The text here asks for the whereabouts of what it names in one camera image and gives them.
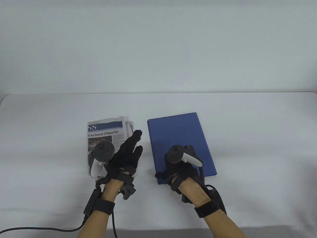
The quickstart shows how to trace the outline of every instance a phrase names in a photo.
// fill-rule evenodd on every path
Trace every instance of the cable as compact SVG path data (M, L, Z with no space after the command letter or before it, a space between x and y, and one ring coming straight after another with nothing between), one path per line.
M118 238L117 232L116 232L116 227L114 225L113 212L111 215L112 215L112 227L113 227L114 237ZM7 231L14 231L14 230L53 230L53 231L60 231L60 232L74 232L74 231L80 230L84 226L84 224L86 223L87 219L88 219L88 216L85 216L81 226L76 228L76 229L72 229L72 230L64 230L64 229L51 228L51 227L15 227L15 228L10 228L10 229L5 229L3 231L0 231L0 234L5 233Z
M113 227L114 237L118 238L117 232L116 232L116 227L114 226L114 215L113 215L113 212L111 213L111 215L112 215L112 227Z
M53 230L53 231L60 231L60 232L74 232L74 231L80 230L84 226L87 219L88 219L88 216L85 216L81 226L72 230L64 230L64 229L51 228L51 227L15 227L15 228L10 228L10 229L5 229L3 231L0 231L0 234L5 233L7 231L14 231L14 230Z

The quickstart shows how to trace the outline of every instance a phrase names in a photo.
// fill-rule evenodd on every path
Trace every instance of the tabletop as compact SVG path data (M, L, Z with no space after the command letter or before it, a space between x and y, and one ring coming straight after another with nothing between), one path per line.
M117 116L143 131L144 151L136 193L116 199L116 227L206 228L193 205L154 178L146 121L189 112L198 113L218 172L206 183L238 226L304 225L317 198L316 94L51 94L9 95L0 105L0 230L78 227L94 189L87 122Z

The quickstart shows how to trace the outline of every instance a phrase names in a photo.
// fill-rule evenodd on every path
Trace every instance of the blue hardcover book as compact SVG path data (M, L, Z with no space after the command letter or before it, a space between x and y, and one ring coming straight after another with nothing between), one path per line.
M217 174L196 112L149 119L147 125L156 172L166 170L164 155L172 145L178 144L194 147L197 156L204 163L206 177ZM163 183L163 180L158 180L158 184Z

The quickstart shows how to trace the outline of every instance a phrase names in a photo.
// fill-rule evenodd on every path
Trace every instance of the newspaper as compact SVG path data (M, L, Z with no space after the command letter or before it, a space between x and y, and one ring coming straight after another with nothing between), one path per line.
M116 153L123 142L132 136L133 125L134 123L129 121L128 117L123 116L88 122L88 155L101 141L112 142ZM98 178L105 177L106 174L107 171L103 167Z

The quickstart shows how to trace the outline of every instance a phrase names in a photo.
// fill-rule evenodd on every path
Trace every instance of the white wall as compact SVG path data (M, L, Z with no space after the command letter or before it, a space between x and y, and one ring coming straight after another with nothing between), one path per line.
M317 89L316 1L13 2L5 94Z

